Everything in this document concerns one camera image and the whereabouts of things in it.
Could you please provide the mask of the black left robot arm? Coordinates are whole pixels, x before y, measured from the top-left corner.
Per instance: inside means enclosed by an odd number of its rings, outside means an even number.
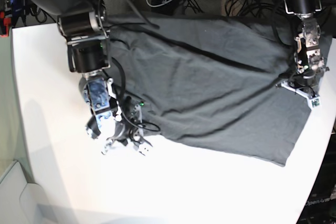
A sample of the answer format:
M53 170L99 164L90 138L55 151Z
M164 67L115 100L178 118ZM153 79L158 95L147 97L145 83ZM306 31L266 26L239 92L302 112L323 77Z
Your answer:
M291 88L317 92L326 66L320 49L321 28L315 17L322 11L320 0L283 0L288 15L297 18L292 26L288 84Z

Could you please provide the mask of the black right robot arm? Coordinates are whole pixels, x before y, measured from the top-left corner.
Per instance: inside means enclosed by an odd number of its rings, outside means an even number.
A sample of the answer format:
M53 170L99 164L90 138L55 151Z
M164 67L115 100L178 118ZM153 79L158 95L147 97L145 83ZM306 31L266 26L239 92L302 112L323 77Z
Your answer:
M81 74L80 93L89 106L87 134L106 136L107 147L127 145L141 126L140 112L125 96L126 77L120 63L109 57L109 26L103 0L31 0L56 17L67 44L68 68Z

